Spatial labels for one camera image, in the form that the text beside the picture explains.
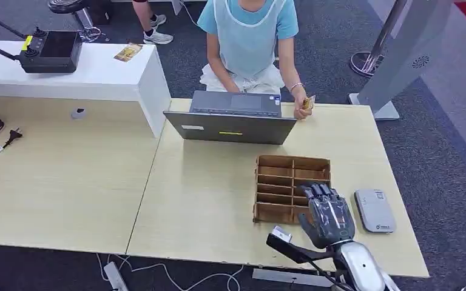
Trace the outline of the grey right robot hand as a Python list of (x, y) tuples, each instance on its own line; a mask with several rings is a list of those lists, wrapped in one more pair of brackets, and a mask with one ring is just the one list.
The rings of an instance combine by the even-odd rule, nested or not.
[(308, 201), (308, 213), (298, 215), (299, 224), (318, 249), (352, 241), (355, 223), (346, 199), (326, 184), (307, 183), (299, 189)]

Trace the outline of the person's left hand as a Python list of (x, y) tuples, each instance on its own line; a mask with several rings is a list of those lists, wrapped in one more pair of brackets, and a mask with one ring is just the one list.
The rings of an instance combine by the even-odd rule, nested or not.
[(292, 90), (294, 97), (294, 117), (296, 119), (306, 119), (312, 115), (312, 109), (309, 108), (311, 98), (307, 96), (303, 87), (296, 87)]

